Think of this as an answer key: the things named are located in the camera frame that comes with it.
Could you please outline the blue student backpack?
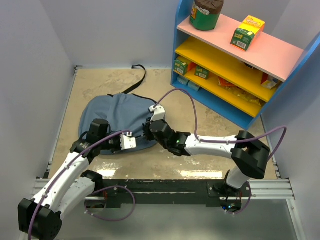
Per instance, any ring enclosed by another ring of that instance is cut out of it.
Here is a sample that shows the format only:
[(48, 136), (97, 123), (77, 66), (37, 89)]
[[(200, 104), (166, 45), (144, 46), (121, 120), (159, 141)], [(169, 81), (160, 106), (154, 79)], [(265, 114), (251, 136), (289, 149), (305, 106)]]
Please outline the blue student backpack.
[(78, 136), (83, 137), (95, 119), (103, 119), (109, 123), (107, 131), (109, 135), (121, 130), (130, 130), (136, 139), (136, 147), (122, 150), (120, 147), (110, 146), (101, 151), (102, 155), (134, 153), (155, 146), (157, 144), (155, 140), (149, 141), (145, 138), (143, 126), (152, 116), (149, 107), (153, 106), (156, 101), (132, 93), (143, 83), (145, 78), (146, 73), (139, 82), (122, 93), (100, 95), (91, 100), (81, 115)]

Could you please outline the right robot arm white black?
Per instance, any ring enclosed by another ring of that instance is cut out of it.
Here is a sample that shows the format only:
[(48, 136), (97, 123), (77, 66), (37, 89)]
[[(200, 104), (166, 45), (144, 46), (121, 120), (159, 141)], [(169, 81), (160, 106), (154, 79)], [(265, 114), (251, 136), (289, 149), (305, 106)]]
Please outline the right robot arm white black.
[(148, 141), (155, 140), (175, 156), (208, 155), (231, 159), (235, 167), (229, 170), (221, 183), (212, 188), (221, 196), (233, 197), (249, 179), (265, 177), (270, 148), (247, 131), (227, 137), (196, 136), (174, 131), (165, 120), (149, 121), (142, 126)]

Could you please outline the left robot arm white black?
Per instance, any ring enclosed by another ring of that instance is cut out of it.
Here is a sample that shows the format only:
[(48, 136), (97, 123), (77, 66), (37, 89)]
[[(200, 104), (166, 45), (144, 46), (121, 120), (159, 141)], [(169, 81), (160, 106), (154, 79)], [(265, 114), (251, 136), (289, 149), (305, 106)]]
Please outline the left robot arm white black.
[(99, 196), (104, 190), (103, 177), (87, 171), (104, 150), (121, 149), (127, 131), (111, 132), (104, 119), (94, 119), (72, 144), (64, 163), (49, 182), (31, 199), (18, 205), (19, 230), (30, 240), (53, 240), (63, 220), (88, 195)]

